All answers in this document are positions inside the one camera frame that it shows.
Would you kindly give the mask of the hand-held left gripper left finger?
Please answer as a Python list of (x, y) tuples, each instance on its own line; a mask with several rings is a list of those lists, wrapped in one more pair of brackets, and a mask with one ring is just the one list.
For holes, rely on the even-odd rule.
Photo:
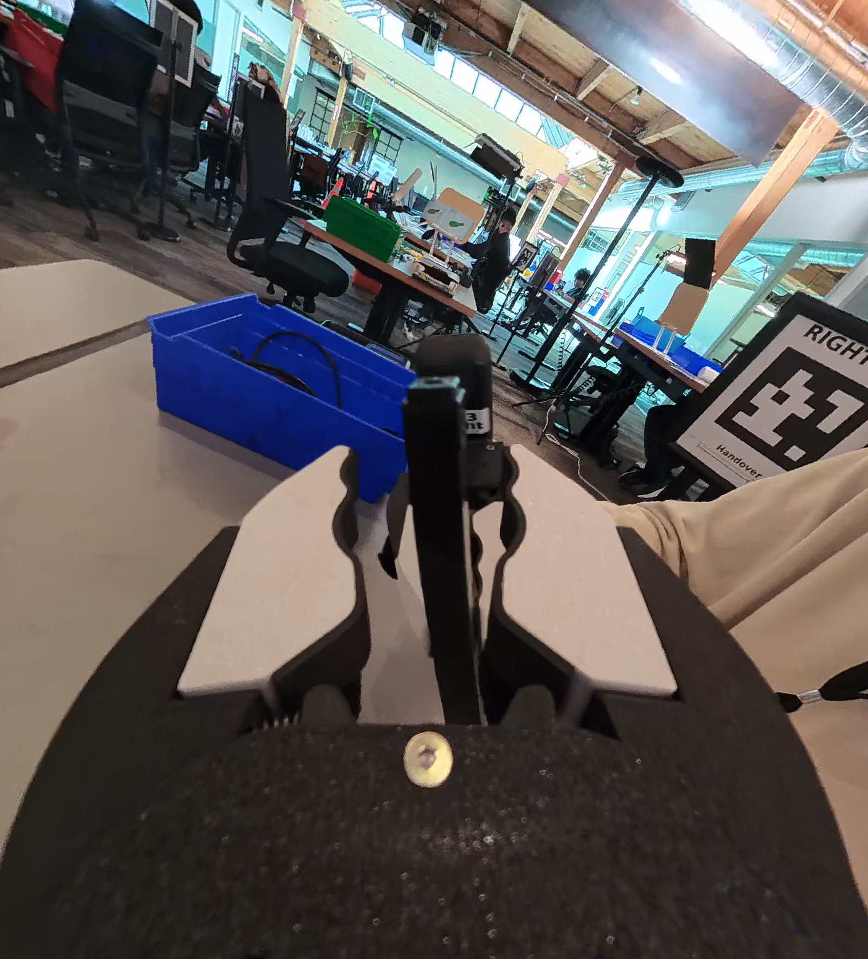
[(310, 689), (354, 694), (371, 651), (356, 556), (357, 453), (336, 446), (244, 517), (178, 681), (186, 699), (259, 693), (296, 713)]

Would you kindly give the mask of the framed marker board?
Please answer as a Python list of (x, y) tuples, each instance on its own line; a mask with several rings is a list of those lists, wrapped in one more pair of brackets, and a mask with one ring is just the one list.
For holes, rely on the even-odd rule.
[(670, 444), (722, 495), (868, 447), (868, 322), (794, 294)]

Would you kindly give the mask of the green plastic bin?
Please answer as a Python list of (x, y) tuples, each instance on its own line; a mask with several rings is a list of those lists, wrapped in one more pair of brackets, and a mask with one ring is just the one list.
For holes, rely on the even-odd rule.
[(326, 232), (390, 264), (403, 238), (401, 226), (350, 198), (332, 196), (324, 211)]

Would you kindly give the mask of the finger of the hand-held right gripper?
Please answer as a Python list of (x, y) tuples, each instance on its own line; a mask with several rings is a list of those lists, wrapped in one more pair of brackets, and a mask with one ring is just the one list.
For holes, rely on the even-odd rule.
[(488, 620), (494, 582), (494, 516), (471, 519), (471, 558), (478, 637), (488, 638)]
[(399, 578), (396, 563), (401, 552), (404, 539), (404, 522), (410, 504), (408, 473), (402, 473), (388, 496), (384, 508), (387, 534), (378, 554), (381, 569), (392, 580)]

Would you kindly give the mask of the black box on stand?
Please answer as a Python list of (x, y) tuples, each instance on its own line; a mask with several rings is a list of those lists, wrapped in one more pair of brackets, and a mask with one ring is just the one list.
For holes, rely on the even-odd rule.
[(708, 238), (684, 239), (682, 283), (709, 291), (713, 283), (716, 241)]

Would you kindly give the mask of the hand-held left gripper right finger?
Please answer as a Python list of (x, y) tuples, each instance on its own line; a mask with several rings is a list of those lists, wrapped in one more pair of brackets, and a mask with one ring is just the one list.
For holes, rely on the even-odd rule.
[(605, 505), (522, 445), (504, 453), (502, 478), (479, 662), (488, 722), (529, 687), (578, 725), (596, 694), (673, 700), (675, 675)]

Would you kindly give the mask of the grey desk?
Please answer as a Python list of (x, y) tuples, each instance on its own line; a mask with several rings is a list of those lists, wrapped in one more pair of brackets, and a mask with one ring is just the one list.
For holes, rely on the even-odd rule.
[(90, 259), (0, 270), (0, 370), (193, 302)]
[(291, 475), (164, 416), (148, 335), (0, 390), (0, 857), (102, 659), (215, 534)]

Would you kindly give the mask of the black floor lamp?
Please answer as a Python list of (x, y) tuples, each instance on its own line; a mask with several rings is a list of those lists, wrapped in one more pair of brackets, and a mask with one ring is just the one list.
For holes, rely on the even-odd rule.
[(543, 366), (544, 360), (550, 353), (551, 349), (558, 342), (564, 329), (574, 318), (580, 303), (582, 303), (584, 298), (586, 298), (586, 295), (589, 293), (594, 281), (608, 263), (608, 260), (617, 246), (624, 239), (625, 233), (629, 231), (632, 221), (635, 219), (637, 213), (642, 208), (647, 198), (649, 198), (651, 192), (656, 187), (656, 184), (661, 182), (667, 186), (682, 186), (683, 177), (680, 172), (662, 160), (644, 156), (635, 162), (635, 167), (639, 173), (647, 177), (647, 183), (644, 186), (640, 196), (632, 205), (632, 208), (626, 216), (625, 221), (616, 231), (596, 267), (590, 271), (588, 277), (585, 279), (580, 294), (578, 294), (578, 296), (571, 301), (570, 305), (562, 312), (560, 318), (558, 318), (553, 324), (550, 333), (547, 335), (544, 342), (542, 342), (542, 344), (539, 346), (533, 361), (533, 365), (530, 367), (529, 371), (525, 374), (520, 374), (516, 371), (512, 371), (510, 373), (511, 381), (519, 390), (523, 391), (530, 397), (528, 402), (531, 402), (544, 394), (545, 391), (543, 385), (536, 381), (536, 374), (540, 370), (540, 367)]

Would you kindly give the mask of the black office chair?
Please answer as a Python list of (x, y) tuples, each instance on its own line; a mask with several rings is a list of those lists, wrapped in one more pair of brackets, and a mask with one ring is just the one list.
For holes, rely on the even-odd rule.
[(115, 213), (139, 240), (178, 243), (159, 222), (144, 222), (140, 197), (159, 171), (161, 119), (149, 92), (162, 34), (113, 2), (78, 1), (55, 71), (61, 157), (87, 224), (99, 243), (94, 210)]
[(319, 295), (338, 297), (349, 277), (332, 259), (301, 243), (280, 241), (285, 224), (306, 222), (310, 211), (290, 197), (287, 116), (277, 90), (249, 88), (242, 101), (241, 140), (244, 196), (226, 254), (231, 263), (284, 292), (282, 303), (312, 314)]

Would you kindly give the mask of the person's right forearm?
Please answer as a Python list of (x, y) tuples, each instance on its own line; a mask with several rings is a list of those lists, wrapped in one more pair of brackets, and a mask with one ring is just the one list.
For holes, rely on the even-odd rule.
[(808, 577), (829, 584), (848, 548), (868, 572), (868, 448), (758, 480), (710, 502), (601, 503), (632, 529), (722, 626), (735, 628)]

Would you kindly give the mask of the wooden board with green leaf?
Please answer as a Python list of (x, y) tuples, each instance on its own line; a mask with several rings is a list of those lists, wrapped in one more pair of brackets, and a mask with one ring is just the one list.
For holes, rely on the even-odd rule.
[(445, 188), (438, 198), (428, 202), (421, 216), (441, 235), (463, 245), (470, 240), (486, 213), (486, 207), (481, 202), (453, 188)]

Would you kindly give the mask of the blue plastic bin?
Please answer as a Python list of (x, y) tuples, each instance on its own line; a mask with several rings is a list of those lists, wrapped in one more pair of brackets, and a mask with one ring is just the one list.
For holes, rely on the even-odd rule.
[(243, 294), (148, 318), (159, 409), (285, 467), (357, 453), (359, 497), (406, 470), (415, 373), (283, 305)]

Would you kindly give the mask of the silver air duct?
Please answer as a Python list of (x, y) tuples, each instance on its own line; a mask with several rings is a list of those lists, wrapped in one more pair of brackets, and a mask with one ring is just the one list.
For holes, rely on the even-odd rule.
[(809, 165), (810, 177), (868, 170), (868, 49), (854, 43), (801, 2), (745, 2), (757, 15), (762, 33), (779, 65), (772, 74), (800, 102), (835, 121), (848, 138), (842, 150), (820, 153)]

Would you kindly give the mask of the black ceiling panel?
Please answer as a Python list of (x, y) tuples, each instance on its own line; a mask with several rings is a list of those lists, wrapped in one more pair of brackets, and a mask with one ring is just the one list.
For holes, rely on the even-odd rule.
[(776, 146), (800, 99), (772, 74), (745, 2), (564, 1), (534, 8), (689, 124), (751, 164)]

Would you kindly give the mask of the wooden table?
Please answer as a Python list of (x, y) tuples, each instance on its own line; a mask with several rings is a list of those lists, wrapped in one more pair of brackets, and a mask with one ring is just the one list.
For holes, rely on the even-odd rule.
[(458, 287), (454, 294), (449, 295), (414, 275), (413, 267), (403, 263), (385, 263), (334, 236), (326, 230), (326, 224), (322, 221), (310, 221), (302, 217), (295, 217), (294, 220), (304, 230), (305, 237), (331, 246), (356, 270), (380, 284), (380, 291), (363, 326), (363, 334), (368, 339), (387, 345), (410, 300), (445, 305), (465, 318), (473, 318), (477, 314), (472, 289)]

